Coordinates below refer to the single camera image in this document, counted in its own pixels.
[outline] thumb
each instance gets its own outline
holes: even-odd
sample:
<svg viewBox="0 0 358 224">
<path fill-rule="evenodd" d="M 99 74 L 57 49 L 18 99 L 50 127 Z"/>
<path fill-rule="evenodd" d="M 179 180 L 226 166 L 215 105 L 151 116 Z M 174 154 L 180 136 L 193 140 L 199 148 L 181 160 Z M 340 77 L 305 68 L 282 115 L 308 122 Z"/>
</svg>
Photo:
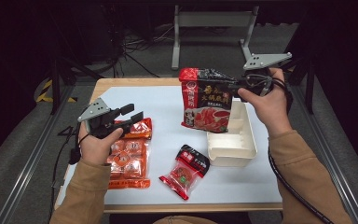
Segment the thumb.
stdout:
<svg viewBox="0 0 358 224">
<path fill-rule="evenodd" d="M 110 148 L 110 146 L 112 146 L 120 138 L 122 134 L 123 134 L 122 128 L 118 128 L 114 130 L 112 133 L 110 133 L 103 139 L 103 144 L 106 147 Z"/>
<path fill-rule="evenodd" d="M 258 95 L 252 93 L 251 91 L 246 90 L 245 88 L 238 89 L 238 95 L 245 101 L 251 103 L 251 105 L 256 102 Z"/>
</svg>

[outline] white container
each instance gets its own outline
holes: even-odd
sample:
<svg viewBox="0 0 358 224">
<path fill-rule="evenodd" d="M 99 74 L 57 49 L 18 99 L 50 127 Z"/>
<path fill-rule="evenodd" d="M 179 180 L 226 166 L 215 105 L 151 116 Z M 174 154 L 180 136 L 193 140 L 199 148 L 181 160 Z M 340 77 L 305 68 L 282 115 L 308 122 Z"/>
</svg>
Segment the white container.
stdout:
<svg viewBox="0 0 358 224">
<path fill-rule="evenodd" d="M 227 133 L 207 133 L 211 165 L 246 166 L 257 154 L 246 105 L 233 101 Z"/>
</svg>

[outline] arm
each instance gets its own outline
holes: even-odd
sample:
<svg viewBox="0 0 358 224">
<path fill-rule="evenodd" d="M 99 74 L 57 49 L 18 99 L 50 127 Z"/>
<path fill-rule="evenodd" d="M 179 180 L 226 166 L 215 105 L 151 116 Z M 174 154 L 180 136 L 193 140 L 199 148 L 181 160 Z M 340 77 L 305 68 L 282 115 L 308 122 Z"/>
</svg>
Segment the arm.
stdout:
<svg viewBox="0 0 358 224">
<path fill-rule="evenodd" d="M 283 80 L 280 69 L 270 69 Z M 293 130 L 286 112 L 284 90 L 278 86 L 264 97 L 239 89 L 241 98 L 255 108 L 269 135 L 269 150 L 286 181 L 310 204 L 334 223 L 351 223 L 331 177 L 303 138 Z M 279 181 L 282 196 L 283 223 L 321 223 Z"/>
<path fill-rule="evenodd" d="M 81 142 L 82 158 L 66 189 L 62 205 L 54 212 L 50 223 L 100 223 L 103 199 L 108 188 L 110 164 L 106 164 L 110 147 L 123 133 L 117 129 L 104 139 L 87 136 Z M 82 123 L 79 139 L 86 136 Z"/>
</svg>

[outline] brown sweatshirt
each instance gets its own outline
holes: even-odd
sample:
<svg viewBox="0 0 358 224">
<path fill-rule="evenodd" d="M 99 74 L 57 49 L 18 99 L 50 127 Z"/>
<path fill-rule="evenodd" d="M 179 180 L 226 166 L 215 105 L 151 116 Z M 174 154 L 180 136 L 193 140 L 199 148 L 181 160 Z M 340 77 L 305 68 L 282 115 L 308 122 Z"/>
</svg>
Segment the brown sweatshirt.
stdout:
<svg viewBox="0 0 358 224">
<path fill-rule="evenodd" d="M 324 166 L 303 138 L 291 131 L 269 139 L 269 149 L 286 181 L 309 203 L 334 223 L 351 223 L 336 187 Z M 110 165 L 98 166 L 80 160 L 66 190 L 62 205 L 50 223 L 100 223 L 107 191 Z M 322 223 L 278 181 L 282 195 L 282 223 Z M 156 224 L 213 224 L 197 217 L 166 217 Z"/>
</svg>

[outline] person's left hand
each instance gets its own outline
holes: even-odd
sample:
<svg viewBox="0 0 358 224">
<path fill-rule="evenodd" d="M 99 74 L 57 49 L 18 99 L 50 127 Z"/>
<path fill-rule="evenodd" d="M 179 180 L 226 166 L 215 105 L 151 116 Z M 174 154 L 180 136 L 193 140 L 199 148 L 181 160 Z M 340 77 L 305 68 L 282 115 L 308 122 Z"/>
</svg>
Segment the person's left hand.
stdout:
<svg viewBox="0 0 358 224">
<path fill-rule="evenodd" d="M 84 122 L 80 125 L 78 139 L 82 139 L 86 136 L 86 124 Z M 109 156 L 110 147 L 120 138 L 123 134 L 123 129 L 118 128 L 114 132 L 107 135 L 104 139 L 99 139 L 92 135 L 87 136 L 80 143 L 81 157 L 84 161 L 96 165 L 104 165 L 107 157 Z"/>
</svg>

